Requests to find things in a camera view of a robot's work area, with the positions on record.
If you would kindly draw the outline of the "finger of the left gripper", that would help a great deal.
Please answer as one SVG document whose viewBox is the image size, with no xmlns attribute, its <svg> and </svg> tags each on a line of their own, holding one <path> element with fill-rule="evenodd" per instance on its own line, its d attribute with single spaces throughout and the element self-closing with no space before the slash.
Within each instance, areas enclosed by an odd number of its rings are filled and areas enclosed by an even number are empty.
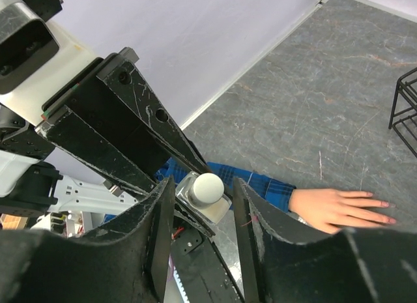
<svg viewBox="0 0 417 303">
<path fill-rule="evenodd" d="M 104 60 L 96 73 L 97 106 L 108 122 L 106 137 L 144 173 L 153 176 L 169 159 L 208 173 L 206 161 L 129 60 Z"/>
<path fill-rule="evenodd" d="M 106 180 L 120 186 L 124 194 L 116 197 L 105 186 L 88 184 L 64 176 L 57 182 L 57 202 L 50 212 L 82 211 L 114 215 L 114 219 L 89 233 L 91 237 L 115 233 L 130 237 L 137 233 L 149 237 L 161 225 L 163 235 L 171 236 L 173 220 L 178 217 L 206 237 L 212 229 L 175 193 L 179 183 L 170 163 L 159 164 L 150 177 L 89 125 L 74 115 L 56 124 L 43 122 L 36 128 L 39 136 L 79 160 Z"/>
</svg>

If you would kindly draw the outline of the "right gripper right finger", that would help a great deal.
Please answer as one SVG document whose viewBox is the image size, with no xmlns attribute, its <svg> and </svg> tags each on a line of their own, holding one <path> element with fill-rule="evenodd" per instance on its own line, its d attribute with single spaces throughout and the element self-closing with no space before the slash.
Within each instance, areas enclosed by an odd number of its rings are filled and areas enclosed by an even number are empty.
<svg viewBox="0 0 417 303">
<path fill-rule="evenodd" d="M 246 302 L 415 302 L 416 233 L 327 235 L 272 206 L 242 179 L 233 212 Z"/>
</svg>

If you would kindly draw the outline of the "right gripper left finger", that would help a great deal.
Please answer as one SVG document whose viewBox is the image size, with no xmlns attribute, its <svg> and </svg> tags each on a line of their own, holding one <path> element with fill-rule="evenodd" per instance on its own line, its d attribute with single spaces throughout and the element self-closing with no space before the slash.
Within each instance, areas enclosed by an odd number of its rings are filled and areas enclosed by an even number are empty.
<svg viewBox="0 0 417 303">
<path fill-rule="evenodd" d="M 175 205 L 166 178 L 145 198 L 78 238 L 1 232 L 2 302 L 162 302 Z"/>
</svg>

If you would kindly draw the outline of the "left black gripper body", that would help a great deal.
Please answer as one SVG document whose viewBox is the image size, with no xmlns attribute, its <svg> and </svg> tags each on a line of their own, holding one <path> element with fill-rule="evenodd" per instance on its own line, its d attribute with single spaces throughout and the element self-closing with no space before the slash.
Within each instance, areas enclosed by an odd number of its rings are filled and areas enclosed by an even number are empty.
<svg viewBox="0 0 417 303">
<path fill-rule="evenodd" d="M 131 52 L 132 49 L 125 48 L 120 53 L 112 53 L 105 59 L 94 60 L 46 104 L 42 114 L 43 122 L 56 124 L 62 118 L 74 115 L 116 148 L 116 144 L 106 137 L 108 122 L 103 118 L 100 107 L 97 106 L 99 99 L 97 92 L 100 90 L 100 85 L 96 80 L 96 73 L 100 70 L 102 61 L 129 60 L 128 54 Z"/>
</svg>

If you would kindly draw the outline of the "nail polish bottle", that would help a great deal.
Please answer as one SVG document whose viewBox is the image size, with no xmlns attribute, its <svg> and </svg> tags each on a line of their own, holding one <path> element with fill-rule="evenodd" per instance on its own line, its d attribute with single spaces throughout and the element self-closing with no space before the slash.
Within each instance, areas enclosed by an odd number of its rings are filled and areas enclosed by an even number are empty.
<svg viewBox="0 0 417 303">
<path fill-rule="evenodd" d="M 193 204 L 192 200 L 190 199 L 190 188 L 198 176 L 200 175 L 196 172 L 189 172 L 189 174 L 187 174 L 176 186 L 176 196 L 186 206 L 190 207 L 206 223 L 210 225 L 216 225 L 227 214 L 227 211 L 230 209 L 232 202 L 223 192 L 220 200 L 212 205 L 206 207 L 198 207 L 197 205 Z"/>
</svg>

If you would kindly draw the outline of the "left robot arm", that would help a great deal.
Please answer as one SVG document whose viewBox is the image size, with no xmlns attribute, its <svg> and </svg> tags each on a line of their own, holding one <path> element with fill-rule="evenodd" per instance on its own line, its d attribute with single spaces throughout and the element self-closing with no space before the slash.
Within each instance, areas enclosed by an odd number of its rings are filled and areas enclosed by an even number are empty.
<svg viewBox="0 0 417 303">
<path fill-rule="evenodd" d="M 54 22 L 61 0 L 1 0 L 1 212 L 118 214 L 170 158 L 209 167 L 124 48 L 97 56 Z"/>
</svg>

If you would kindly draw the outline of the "blue plaid sleeve forearm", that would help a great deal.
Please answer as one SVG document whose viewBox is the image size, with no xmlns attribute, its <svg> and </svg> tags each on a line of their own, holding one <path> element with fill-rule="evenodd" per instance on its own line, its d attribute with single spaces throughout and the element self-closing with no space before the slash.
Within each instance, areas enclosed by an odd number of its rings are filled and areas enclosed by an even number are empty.
<svg viewBox="0 0 417 303">
<path fill-rule="evenodd" d="M 260 197 L 268 201 L 271 205 L 289 212 L 289 200 L 293 191 L 296 189 L 292 184 L 261 175 L 253 171 L 240 169 L 225 164 L 214 162 L 207 163 L 210 170 L 221 180 L 225 185 L 232 188 L 234 178 L 244 180 Z M 175 184 L 187 176 L 188 172 L 182 168 L 173 158 L 169 159 L 155 174 L 158 181 L 172 175 Z"/>
</svg>

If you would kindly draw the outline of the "mannequin hand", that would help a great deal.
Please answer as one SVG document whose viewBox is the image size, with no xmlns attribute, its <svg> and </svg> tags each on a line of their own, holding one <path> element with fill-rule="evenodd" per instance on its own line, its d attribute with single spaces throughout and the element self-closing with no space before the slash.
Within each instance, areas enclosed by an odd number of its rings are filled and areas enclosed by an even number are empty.
<svg viewBox="0 0 417 303">
<path fill-rule="evenodd" d="M 334 234 L 343 227 L 382 227 L 396 219 L 371 208 L 389 208 L 387 201 L 366 191 L 336 189 L 296 189 L 289 200 L 289 210 L 322 232 Z"/>
</svg>

